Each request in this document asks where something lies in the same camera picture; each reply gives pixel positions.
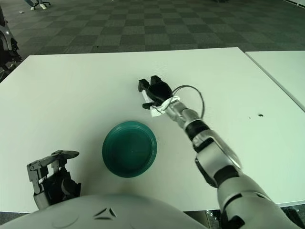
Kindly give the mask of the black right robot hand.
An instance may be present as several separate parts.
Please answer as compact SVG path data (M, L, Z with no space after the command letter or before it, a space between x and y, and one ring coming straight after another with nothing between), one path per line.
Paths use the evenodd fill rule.
M139 80L138 91L141 93L146 92L151 102L142 104L144 109L149 110L151 106L161 106L167 99L173 96L173 91L167 83L161 80L160 77L154 75L151 77L150 82L146 79Z

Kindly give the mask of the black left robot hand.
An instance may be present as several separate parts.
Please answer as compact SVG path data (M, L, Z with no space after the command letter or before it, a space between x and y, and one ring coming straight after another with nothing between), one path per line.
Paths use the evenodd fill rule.
M78 155L77 151L57 150L50 156L27 164L34 189L33 198L39 210L80 196L81 184L73 181L65 168L67 160Z

